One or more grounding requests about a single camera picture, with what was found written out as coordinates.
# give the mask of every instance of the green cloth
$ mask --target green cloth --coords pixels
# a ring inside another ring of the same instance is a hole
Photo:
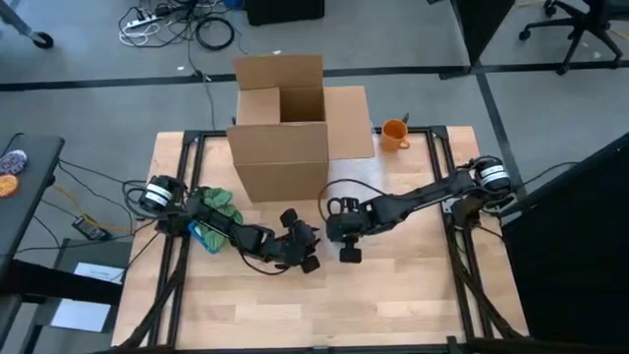
[[[223,215],[231,218],[232,221],[242,225],[243,215],[235,206],[229,204],[232,198],[232,193],[222,188],[211,188],[203,192],[203,203],[205,205],[215,208]],[[201,224],[198,224],[198,228],[205,248],[213,254],[220,252],[227,239],[216,231]]]

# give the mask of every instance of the mug handle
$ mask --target mug handle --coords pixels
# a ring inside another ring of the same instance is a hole
[[[400,149],[407,149],[411,147],[411,143],[409,143],[409,141],[405,139],[402,139],[402,141],[400,141],[400,145],[398,146]]]

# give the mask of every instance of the power strip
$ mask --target power strip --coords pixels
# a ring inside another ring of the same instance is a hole
[[[149,16],[144,17],[144,20],[133,20],[133,21],[127,23],[127,29],[135,29],[135,28],[138,28],[140,26],[152,24],[152,23],[157,22],[159,20],[161,20],[160,17],[157,17],[155,15],[149,15]]]

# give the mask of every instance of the black floor stripe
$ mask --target black floor stripe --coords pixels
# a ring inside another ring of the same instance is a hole
[[[507,65],[486,65],[474,69],[474,74],[487,73],[526,73],[554,71],[560,63],[538,63],[538,64],[507,64]],[[570,65],[572,70],[604,69],[610,67],[610,62],[576,62]],[[620,68],[629,68],[629,61],[620,62]],[[461,72],[464,66],[417,66],[417,67],[381,67],[381,68],[357,68],[357,69],[330,69],[325,70],[323,75],[326,78],[346,78],[362,76],[383,76],[383,75],[434,75],[450,74]],[[208,74],[207,80],[212,83],[230,83],[236,81],[234,74]],[[0,91],[27,91],[37,89],[90,89],[90,88],[124,88],[138,86],[164,86],[164,85],[186,85],[200,84],[202,78],[199,76],[187,77],[153,77],[153,78],[127,78],[127,79],[107,79],[107,80],[79,80],[63,82],[38,82],[38,83],[15,83],[0,84]]]
[[[502,119],[500,118],[498,107],[496,106],[495,100],[493,99],[493,93],[491,93],[491,88],[489,87],[487,76],[485,74],[477,74],[476,79],[479,82],[479,89],[481,90],[481,95],[483,96],[485,107],[487,108],[487,114],[489,115],[489,121],[491,121],[493,133],[498,140],[500,152],[502,152],[504,165],[509,172],[509,176],[511,177],[513,186],[516,189],[516,196],[518,197],[518,199],[521,200],[523,197],[525,197],[525,195],[523,194],[524,190],[522,188],[522,176],[520,175],[518,164],[515,161],[515,156],[513,155],[511,144],[509,144],[509,138],[507,138],[507,132],[504,129],[504,124],[502,124]]]

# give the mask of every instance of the orange mug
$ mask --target orange mug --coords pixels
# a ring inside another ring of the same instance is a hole
[[[403,121],[399,119],[389,119],[384,122],[382,126],[380,146],[386,151],[410,148],[411,143],[406,140],[408,135],[409,129]]]

